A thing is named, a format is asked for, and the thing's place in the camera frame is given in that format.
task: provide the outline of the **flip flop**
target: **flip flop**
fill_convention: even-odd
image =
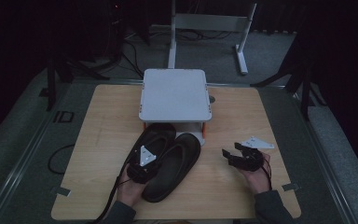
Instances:
[[[170,123],[153,123],[144,129],[141,136],[132,147],[130,155],[126,159],[126,163],[130,166],[127,175],[134,182],[146,183],[154,177],[158,172],[158,164],[156,161],[162,156],[174,142],[176,130]],[[145,147],[148,152],[156,156],[156,160],[143,166],[140,162],[141,148]]]
[[[179,135],[157,163],[157,175],[149,181],[142,196],[150,203],[165,199],[182,182],[200,156],[200,141],[191,133]]]

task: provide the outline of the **gray carpet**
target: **gray carpet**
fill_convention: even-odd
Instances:
[[[232,47],[237,44],[239,35],[197,42],[179,40],[176,68],[203,69],[210,83],[235,85],[255,83],[273,75],[278,70],[293,38],[293,35],[286,34],[271,36],[259,33],[250,34],[245,46],[245,57],[249,67],[247,76],[239,73],[233,54]],[[136,47],[138,65],[142,70],[167,66],[169,50],[167,35],[153,36],[150,46],[136,36],[129,38],[129,41]],[[134,51],[130,45],[125,45],[124,52],[132,61],[134,60]],[[48,171],[49,156],[57,148],[75,142],[97,83],[140,79],[125,60],[122,60],[114,69],[103,73],[111,77],[111,81],[96,81],[78,71],[74,72],[76,72],[76,80],[72,85],[69,87],[65,84],[59,85],[59,92],[63,98],[52,112],[45,111],[47,100],[38,97],[41,88],[46,87],[46,72],[44,72],[29,85],[0,127],[0,189],[5,185],[6,177],[10,175],[10,171],[21,158],[21,153],[29,147],[30,142],[37,149],[16,191],[10,195],[11,200],[0,210],[0,223],[59,223],[52,220],[49,213],[55,200],[52,190],[61,184],[62,177]],[[273,85],[282,86],[287,78],[284,77],[274,82]],[[310,136],[308,130],[310,125],[317,133],[323,150],[329,155],[328,158],[338,182],[358,221],[358,196],[356,197],[358,195],[358,161],[351,160],[351,154],[347,154],[351,153],[351,148],[344,141],[345,136],[334,123],[334,118],[331,115],[326,116],[326,113],[329,113],[328,108],[319,106],[310,108],[311,123],[309,124],[300,117],[296,110],[297,101],[292,96],[273,88],[259,90],[289,175],[301,187],[296,191],[302,209],[302,216],[297,219],[297,223],[346,223],[340,216],[335,198],[332,197],[332,191],[320,168],[319,158],[315,155],[314,150],[318,144],[315,144]],[[75,112],[74,121],[72,123],[52,122],[57,110]],[[40,141],[33,140],[32,137],[37,135],[40,129],[44,130],[39,134],[41,135]],[[64,169],[70,152],[71,148],[67,148],[58,154],[59,160],[56,160],[54,164]]]

